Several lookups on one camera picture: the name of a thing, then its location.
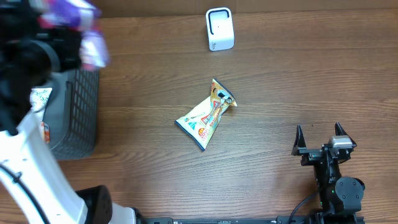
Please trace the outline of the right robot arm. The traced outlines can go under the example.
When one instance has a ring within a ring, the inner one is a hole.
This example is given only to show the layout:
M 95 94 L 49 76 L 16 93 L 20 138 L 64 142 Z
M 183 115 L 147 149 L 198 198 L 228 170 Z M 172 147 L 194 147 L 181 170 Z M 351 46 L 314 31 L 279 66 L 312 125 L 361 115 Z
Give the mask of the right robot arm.
M 301 157 L 302 166 L 312 166 L 320 196 L 321 209 L 312 211 L 305 223 L 359 223 L 356 213 L 361 210 L 365 184 L 354 177 L 344 177 L 340 164 L 351 159 L 357 146 L 340 123 L 335 123 L 335 135 L 319 149 L 306 146 L 300 125 L 292 148 L 293 156 Z

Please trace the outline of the small orange packet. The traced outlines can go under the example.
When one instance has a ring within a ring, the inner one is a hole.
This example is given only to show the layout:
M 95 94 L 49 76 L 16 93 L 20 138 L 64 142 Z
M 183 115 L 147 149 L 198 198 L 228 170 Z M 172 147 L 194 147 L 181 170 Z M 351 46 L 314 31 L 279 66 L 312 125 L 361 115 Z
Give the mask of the small orange packet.
M 44 142 L 48 144 L 50 142 L 50 129 L 43 121 L 40 123 L 40 133 Z

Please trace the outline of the yellow snack bag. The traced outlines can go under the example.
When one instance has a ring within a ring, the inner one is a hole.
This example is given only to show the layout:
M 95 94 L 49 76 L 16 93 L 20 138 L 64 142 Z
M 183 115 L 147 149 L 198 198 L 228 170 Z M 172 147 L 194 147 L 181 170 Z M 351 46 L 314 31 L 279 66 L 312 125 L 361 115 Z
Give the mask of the yellow snack bag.
M 237 107 L 233 94 L 217 79 L 212 79 L 210 96 L 174 123 L 204 151 L 218 127 L 222 114 Z

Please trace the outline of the white bamboo print tube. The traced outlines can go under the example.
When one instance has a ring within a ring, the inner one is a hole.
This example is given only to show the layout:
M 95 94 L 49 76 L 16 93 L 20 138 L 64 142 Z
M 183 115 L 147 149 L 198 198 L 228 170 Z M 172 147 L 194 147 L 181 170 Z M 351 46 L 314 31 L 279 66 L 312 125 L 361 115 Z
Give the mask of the white bamboo print tube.
M 43 121 L 51 93 L 52 88 L 33 88 L 30 93 L 31 110 L 39 121 Z

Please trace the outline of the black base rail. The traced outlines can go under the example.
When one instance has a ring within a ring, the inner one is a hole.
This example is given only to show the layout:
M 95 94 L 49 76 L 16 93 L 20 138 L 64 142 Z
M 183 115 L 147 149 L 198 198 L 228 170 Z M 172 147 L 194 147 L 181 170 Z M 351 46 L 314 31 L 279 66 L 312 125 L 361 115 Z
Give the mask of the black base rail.
M 206 218 L 206 219 L 173 219 L 170 217 L 143 218 L 136 221 L 137 224 L 286 224 L 289 223 L 289 216 L 278 216 L 276 218 Z M 317 223 L 309 221 L 305 216 L 293 217 L 291 224 Z M 359 223 L 365 224 L 363 217 L 357 217 L 356 221 L 337 222 L 337 220 L 320 223 Z

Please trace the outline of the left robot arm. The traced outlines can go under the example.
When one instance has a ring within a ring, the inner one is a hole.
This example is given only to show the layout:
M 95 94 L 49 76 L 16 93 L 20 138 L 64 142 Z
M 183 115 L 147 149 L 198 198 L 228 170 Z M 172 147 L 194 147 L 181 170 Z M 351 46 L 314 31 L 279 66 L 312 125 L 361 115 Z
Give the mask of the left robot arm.
M 48 24 L 47 1 L 1 2 L 1 182 L 30 223 L 136 223 L 99 185 L 76 191 L 43 140 L 30 93 L 81 66 L 81 28 Z

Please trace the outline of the red purple pad pack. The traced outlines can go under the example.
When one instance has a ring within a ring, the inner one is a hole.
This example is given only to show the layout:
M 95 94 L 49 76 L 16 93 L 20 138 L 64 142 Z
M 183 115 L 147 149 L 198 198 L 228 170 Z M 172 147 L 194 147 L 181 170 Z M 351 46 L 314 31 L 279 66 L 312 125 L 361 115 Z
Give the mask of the red purple pad pack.
M 101 11 L 86 0 L 43 0 L 36 2 L 45 27 L 65 26 L 81 33 L 80 58 L 83 68 L 98 70 L 109 63 L 109 53 L 97 19 Z

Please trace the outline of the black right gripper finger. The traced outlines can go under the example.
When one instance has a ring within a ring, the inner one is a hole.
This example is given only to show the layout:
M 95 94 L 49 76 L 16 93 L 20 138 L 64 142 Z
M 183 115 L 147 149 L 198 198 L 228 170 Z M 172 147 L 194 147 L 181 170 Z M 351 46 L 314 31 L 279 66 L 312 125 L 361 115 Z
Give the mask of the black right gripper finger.
M 335 123 L 335 135 L 336 136 L 347 136 L 350 139 L 352 145 L 356 146 L 356 142 L 351 138 L 350 135 L 347 134 L 347 132 L 343 129 L 342 125 L 339 122 Z
M 303 136 L 301 125 L 299 124 L 296 129 L 296 137 L 294 146 L 292 148 L 292 155 L 302 155 L 302 151 L 306 150 L 307 146 Z

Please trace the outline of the dark grey plastic basket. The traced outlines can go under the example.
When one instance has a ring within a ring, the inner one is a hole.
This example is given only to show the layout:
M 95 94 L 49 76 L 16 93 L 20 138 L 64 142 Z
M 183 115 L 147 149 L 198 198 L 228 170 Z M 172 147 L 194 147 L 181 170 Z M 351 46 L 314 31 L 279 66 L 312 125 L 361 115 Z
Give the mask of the dark grey plastic basket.
M 42 86 L 52 88 L 43 122 L 49 126 L 47 144 L 58 160 L 81 159 L 95 148 L 99 72 L 70 70 L 54 73 Z

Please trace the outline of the white barcode scanner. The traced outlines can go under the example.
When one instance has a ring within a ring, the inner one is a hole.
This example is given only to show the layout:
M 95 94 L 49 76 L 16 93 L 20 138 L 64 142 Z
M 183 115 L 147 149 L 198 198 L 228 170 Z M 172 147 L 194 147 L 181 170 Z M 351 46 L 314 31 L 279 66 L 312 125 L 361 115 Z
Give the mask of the white barcode scanner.
M 234 47 L 234 28 L 231 10 L 227 7 L 209 9 L 205 15 L 209 49 L 212 52 Z

